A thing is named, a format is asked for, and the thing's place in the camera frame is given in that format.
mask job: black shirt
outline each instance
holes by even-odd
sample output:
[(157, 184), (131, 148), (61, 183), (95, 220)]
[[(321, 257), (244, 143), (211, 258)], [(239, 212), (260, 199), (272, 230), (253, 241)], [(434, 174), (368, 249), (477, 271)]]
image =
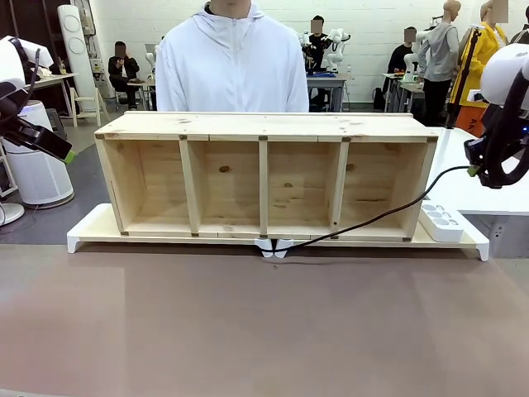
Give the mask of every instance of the black shirt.
[(391, 60), (389, 60), (388, 65), (388, 73), (395, 73), (395, 69), (406, 70), (404, 56), (408, 54), (413, 54), (411, 47), (406, 47), (404, 44), (398, 46), (391, 54)]
[(311, 56), (314, 59), (314, 70), (319, 70), (322, 68), (322, 61), (323, 61), (323, 54), (325, 53), (325, 50), (329, 48), (329, 45), (331, 45), (330, 41), (323, 40), (327, 37), (327, 35), (321, 35), (321, 36), (314, 36), (310, 35), (308, 38), (311, 41), (311, 44), (316, 47), (311, 49)]

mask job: wooden base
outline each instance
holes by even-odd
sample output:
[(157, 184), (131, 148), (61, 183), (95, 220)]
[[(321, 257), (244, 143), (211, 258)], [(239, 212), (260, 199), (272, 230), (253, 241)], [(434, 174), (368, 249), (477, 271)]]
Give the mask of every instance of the wooden base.
[[(462, 225), (465, 233), (461, 242), (444, 243), (435, 242), (428, 235), (424, 227), (418, 223), (415, 236), (410, 242), (359, 242), (345, 240), (325, 240), (314, 244), (315, 246), (342, 246), (342, 247), (375, 247), (375, 248), (422, 248), (422, 249), (475, 249), (479, 251), (482, 261), (488, 261), (488, 239), (481, 234), (470, 222), (465, 220)], [(230, 245), (257, 245), (265, 246), (255, 238), (207, 238), (207, 237), (136, 237), (123, 236), (116, 223), (111, 204), (99, 204), (72, 230), (68, 232), (68, 252), (75, 253), (85, 242), (109, 243), (153, 243), (153, 244), (230, 244)], [(292, 242), (298, 244), (304, 240), (282, 240), (279, 244), (288, 246)]]

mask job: black pole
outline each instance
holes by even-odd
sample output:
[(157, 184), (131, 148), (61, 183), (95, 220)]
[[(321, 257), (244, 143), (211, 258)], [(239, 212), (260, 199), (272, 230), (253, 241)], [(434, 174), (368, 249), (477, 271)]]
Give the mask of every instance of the black pole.
[(465, 67), (461, 71), (460, 85), (457, 88), (457, 93), (455, 94), (454, 103), (453, 103), (454, 107), (452, 108), (452, 111), (450, 112), (450, 114), (448, 115), (448, 118), (446, 119), (445, 128), (448, 130), (451, 130), (454, 128), (457, 117), (460, 114), (461, 97), (463, 96), (463, 90), (465, 89), (466, 80), (470, 74), (470, 63), (472, 62), (472, 55), (474, 55), (474, 50), (476, 48), (476, 44), (478, 43), (478, 38), (480, 36), (481, 36), (481, 33), (479, 32), (479, 29), (474, 29), (472, 32), (472, 37), (470, 38), (470, 49), (469, 49), (469, 54), (466, 57)]

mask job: white round base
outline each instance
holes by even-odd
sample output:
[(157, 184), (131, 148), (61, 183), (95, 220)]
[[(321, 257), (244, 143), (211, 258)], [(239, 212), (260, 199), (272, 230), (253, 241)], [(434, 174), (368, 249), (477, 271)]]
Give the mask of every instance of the white round base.
[(15, 222), (24, 215), (24, 207), (20, 204), (0, 204), (0, 207), (3, 209), (0, 209), (0, 226)]

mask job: shelf compartment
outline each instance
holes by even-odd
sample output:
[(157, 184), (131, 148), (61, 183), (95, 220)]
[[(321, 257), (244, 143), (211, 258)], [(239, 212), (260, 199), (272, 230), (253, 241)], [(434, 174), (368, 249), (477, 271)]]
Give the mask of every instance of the shelf compartment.
[[(422, 172), (428, 147), (427, 143), (351, 143), (339, 228), (366, 222), (414, 200), (426, 183), (418, 174)], [(413, 220), (415, 212), (416, 209), (411, 208), (395, 213), (371, 225), (343, 233), (339, 238), (402, 241), (415, 231), (414, 228), (411, 231), (410, 226), (413, 222), (417, 224), (417, 220)]]
[(270, 238), (314, 238), (331, 232), (340, 143), (270, 142)]
[(188, 160), (184, 169), (193, 235), (259, 237), (258, 142), (181, 141), (180, 145)]
[(191, 236), (177, 141), (97, 144), (122, 234)]

